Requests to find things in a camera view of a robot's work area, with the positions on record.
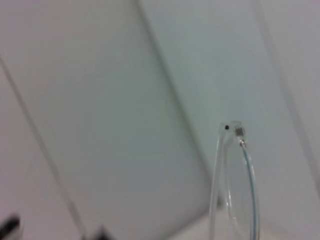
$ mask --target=white wall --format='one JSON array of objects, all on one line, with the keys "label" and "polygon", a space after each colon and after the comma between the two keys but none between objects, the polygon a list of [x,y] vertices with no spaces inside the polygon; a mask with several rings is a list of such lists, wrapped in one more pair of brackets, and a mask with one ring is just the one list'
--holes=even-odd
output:
[{"label": "white wall", "polygon": [[320,31],[317,1],[257,1],[264,16],[273,57],[282,76],[284,94],[320,193],[319,62]]},{"label": "white wall", "polygon": [[251,2],[140,3],[208,164],[217,123],[242,121],[261,216],[301,239],[319,238],[317,192]]},{"label": "white wall", "polygon": [[24,240],[77,240],[53,175],[0,68],[0,222],[19,214]]},{"label": "white wall", "polygon": [[89,233],[164,238],[208,210],[209,178],[134,1],[3,0],[0,54]]}]

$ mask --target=dark object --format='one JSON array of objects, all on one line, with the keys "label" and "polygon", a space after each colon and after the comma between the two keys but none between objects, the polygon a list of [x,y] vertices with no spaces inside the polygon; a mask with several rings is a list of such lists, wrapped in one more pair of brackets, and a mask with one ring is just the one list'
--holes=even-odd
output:
[{"label": "dark object", "polygon": [[236,128],[235,135],[238,137],[243,137],[245,135],[244,129],[242,127]]},{"label": "dark object", "polygon": [[101,227],[100,230],[97,231],[90,240],[115,240],[104,227]]},{"label": "dark object", "polygon": [[0,240],[5,239],[14,231],[20,228],[20,217],[12,215],[0,225]]}]

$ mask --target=white surface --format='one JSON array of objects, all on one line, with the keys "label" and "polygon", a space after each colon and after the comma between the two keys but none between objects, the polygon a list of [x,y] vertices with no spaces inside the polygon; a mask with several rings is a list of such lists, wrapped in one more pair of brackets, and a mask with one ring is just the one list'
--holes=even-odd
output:
[{"label": "white surface", "polygon": [[270,0],[260,1],[260,6],[284,84],[293,96],[291,105],[301,118],[298,127],[306,132],[301,144],[305,147],[312,172],[319,178],[320,3]]},{"label": "white surface", "polygon": [[0,54],[91,233],[157,239],[210,183],[131,0],[2,0]]},{"label": "white surface", "polygon": [[318,239],[314,182],[251,2],[140,3],[208,164],[214,159],[217,123],[242,121],[261,215],[300,238]]},{"label": "white surface", "polygon": [[23,240],[80,239],[0,68],[0,222],[12,213],[21,216]]},{"label": "white surface", "polygon": [[[216,234],[214,240],[235,240],[231,235],[232,228],[229,225],[228,215],[224,211],[218,211],[216,215]],[[209,217],[200,218],[194,224],[183,231],[170,237],[168,240],[209,240]],[[260,240],[297,240],[294,236],[273,224],[263,221],[260,232]]]}]

